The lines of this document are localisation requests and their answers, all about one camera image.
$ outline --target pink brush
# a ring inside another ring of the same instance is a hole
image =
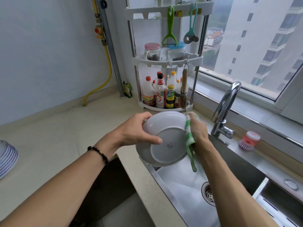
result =
[[[239,141],[239,146],[245,150],[253,150],[254,146],[261,139],[260,135],[253,131],[248,131],[246,136],[243,137],[241,141]]]

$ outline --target corner shelf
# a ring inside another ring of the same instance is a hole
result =
[[[203,56],[199,57],[198,54],[186,53],[188,57],[189,66],[199,66],[202,64]],[[168,61],[166,57],[160,57],[160,61],[145,60],[143,55],[137,55],[132,58],[132,64],[135,66],[143,65],[151,68],[180,68],[184,67],[186,60]]]
[[[214,2],[213,1],[200,2],[200,3],[197,3],[197,7],[198,7],[197,14],[210,15],[210,14],[212,14]],[[137,8],[137,9],[131,9],[131,8],[127,7],[126,9],[124,9],[124,16],[125,16],[126,20],[161,19],[161,18],[166,18],[167,8],[168,8],[168,6]],[[174,5],[174,10],[175,10],[175,17],[189,16],[189,13],[191,11],[191,3]]]
[[[149,110],[152,110],[152,111],[158,111],[158,112],[163,112],[163,111],[191,111],[194,109],[194,104],[189,104],[188,103],[188,106],[186,107],[185,110],[183,110],[182,108],[172,108],[172,109],[166,109],[166,108],[157,108],[157,107],[152,107],[152,106],[148,106],[146,104],[143,103],[143,99],[142,101],[138,101],[139,103],[139,107],[141,108],[146,108],[146,109],[149,109]]]

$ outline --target chrome faucet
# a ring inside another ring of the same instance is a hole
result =
[[[226,116],[232,107],[232,104],[240,91],[241,88],[241,82],[236,81],[234,82],[223,98],[221,99],[221,102],[219,103],[219,106],[217,107],[216,111],[214,112],[214,115],[212,116],[211,121],[214,122],[214,127],[211,130],[211,134],[213,136],[218,137],[221,134],[225,135],[229,139],[232,139],[234,137],[234,130],[228,128],[225,126],[226,123]]]

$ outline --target blue lid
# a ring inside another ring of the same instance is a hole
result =
[[[175,46],[175,45],[173,45],[173,44],[170,44],[169,46],[168,46],[168,48],[169,49],[178,49],[178,48],[184,48],[185,47],[185,43],[183,42],[183,41],[179,41],[178,43],[177,43],[177,45]]]

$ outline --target wooden brush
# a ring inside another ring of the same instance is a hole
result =
[[[182,86],[181,86],[181,108],[183,110],[186,109],[188,102],[187,102],[187,91],[186,91],[186,85],[187,85],[187,76],[188,76],[188,69],[184,68],[182,72]]]

